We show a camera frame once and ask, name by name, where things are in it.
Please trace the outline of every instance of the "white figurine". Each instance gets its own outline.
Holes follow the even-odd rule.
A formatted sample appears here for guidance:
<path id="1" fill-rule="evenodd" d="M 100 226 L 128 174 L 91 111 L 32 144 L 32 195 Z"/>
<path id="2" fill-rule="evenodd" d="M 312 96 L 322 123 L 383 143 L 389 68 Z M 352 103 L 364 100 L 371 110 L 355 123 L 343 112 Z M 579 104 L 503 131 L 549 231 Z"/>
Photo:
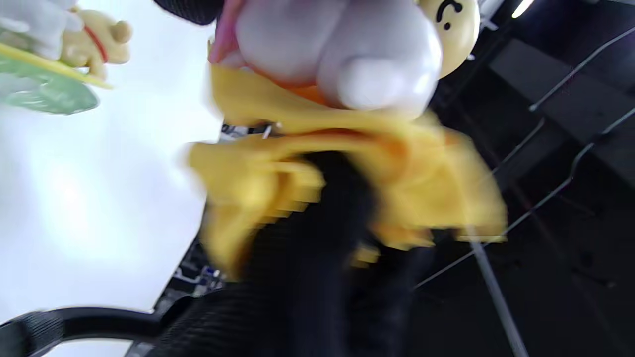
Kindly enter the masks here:
<path id="1" fill-rule="evenodd" d="M 36 55 L 58 60 L 64 30 L 81 31 L 84 23 L 69 10 L 77 0 L 0 0 L 0 27 L 33 41 Z"/>
<path id="2" fill-rule="evenodd" d="M 247 0 L 236 39 L 248 65 L 286 85 L 317 84 L 349 109 L 418 116 L 441 70 L 436 30 L 412 0 Z"/>

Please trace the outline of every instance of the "black mesh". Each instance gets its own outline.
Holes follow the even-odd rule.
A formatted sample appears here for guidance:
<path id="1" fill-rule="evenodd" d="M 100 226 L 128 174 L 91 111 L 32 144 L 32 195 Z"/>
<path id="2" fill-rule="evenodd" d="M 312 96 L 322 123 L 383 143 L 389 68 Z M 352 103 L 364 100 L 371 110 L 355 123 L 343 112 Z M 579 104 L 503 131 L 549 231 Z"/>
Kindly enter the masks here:
<path id="1" fill-rule="evenodd" d="M 209 25 L 223 10 L 223 0 L 154 0 L 162 9 L 197 25 Z"/>
<path id="2" fill-rule="evenodd" d="M 381 247 L 351 274 L 373 192 L 344 154 L 305 159 L 324 175 L 321 201 L 259 230 L 242 282 L 196 301 L 150 357 L 394 356 L 423 251 Z"/>
<path id="3" fill-rule="evenodd" d="M 29 313 L 18 318 L 28 329 L 32 346 L 31 352 L 47 350 L 62 341 L 64 323 L 53 312 Z"/>

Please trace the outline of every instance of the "red collar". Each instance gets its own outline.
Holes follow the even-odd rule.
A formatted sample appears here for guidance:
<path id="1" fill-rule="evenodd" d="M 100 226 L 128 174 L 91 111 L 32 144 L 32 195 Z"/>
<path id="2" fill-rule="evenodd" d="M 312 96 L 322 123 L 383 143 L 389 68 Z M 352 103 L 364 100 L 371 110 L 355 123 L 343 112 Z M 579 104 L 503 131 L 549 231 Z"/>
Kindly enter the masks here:
<path id="1" fill-rule="evenodd" d="M 108 51 L 106 51 L 106 47 L 104 46 L 104 43 L 101 42 L 101 40 L 99 40 L 99 37 L 97 37 L 95 32 L 93 32 L 93 30 L 87 25 L 84 25 L 84 31 L 86 31 L 86 33 L 90 36 L 90 38 L 95 43 L 95 46 L 97 46 L 99 53 L 102 54 L 102 60 L 104 60 L 104 63 L 105 64 L 108 63 Z"/>

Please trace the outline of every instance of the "ceiling light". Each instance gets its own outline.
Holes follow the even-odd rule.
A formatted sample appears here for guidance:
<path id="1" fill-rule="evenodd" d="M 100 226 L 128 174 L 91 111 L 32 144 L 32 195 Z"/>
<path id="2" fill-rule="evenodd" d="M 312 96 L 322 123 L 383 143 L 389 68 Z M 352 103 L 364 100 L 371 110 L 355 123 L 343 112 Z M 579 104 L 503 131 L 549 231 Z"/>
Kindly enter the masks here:
<path id="1" fill-rule="evenodd" d="M 512 14 L 512 18 L 520 17 L 520 15 L 522 15 L 532 3 L 533 0 L 523 0 L 523 2 L 516 8 L 516 11 Z"/>

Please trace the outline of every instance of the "figurine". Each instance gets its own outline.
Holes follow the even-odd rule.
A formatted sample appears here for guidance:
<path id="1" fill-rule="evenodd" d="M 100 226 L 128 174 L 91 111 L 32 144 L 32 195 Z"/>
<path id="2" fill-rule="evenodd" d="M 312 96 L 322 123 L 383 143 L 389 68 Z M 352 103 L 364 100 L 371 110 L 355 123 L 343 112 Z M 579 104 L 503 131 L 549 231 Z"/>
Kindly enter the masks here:
<path id="1" fill-rule="evenodd" d="M 83 28 L 80 17 L 69 11 L 76 4 L 77 0 L 0 0 L 0 29 L 32 41 L 25 50 L 57 61 L 63 32 Z"/>
<path id="2" fill-rule="evenodd" d="M 475 1 L 421 0 L 419 7 L 433 21 L 443 47 L 441 75 L 454 72 L 476 44 L 481 15 Z"/>
<path id="3" fill-rule="evenodd" d="M 368 229 L 385 246 L 429 246 L 440 227 L 504 240 L 487 166 L 424 111 L 474 46 L 477 2 L 422 1 L 225 0 L 209 54 L 213 99 L 228 125 L 268 123 L 267 140 L 190 152 L 214 207 L 204 245 L 228 277 L 240 278 L 263 225 L 321 204 L 322 168 L 308 153 L 344 153 L 361 171 L 379 202 Z"/>
<path id="4" fill-rule="evenodd" d="M 106 63 L 125 64 L 130 60 L 128 41 L 132 27 L 99 11 L 77 8 L 74 11 L 83 20 L 84 30 L 64 32 L 60 61 L 71 67 L 88 67 L 89 74 L 105 80 Z"/>

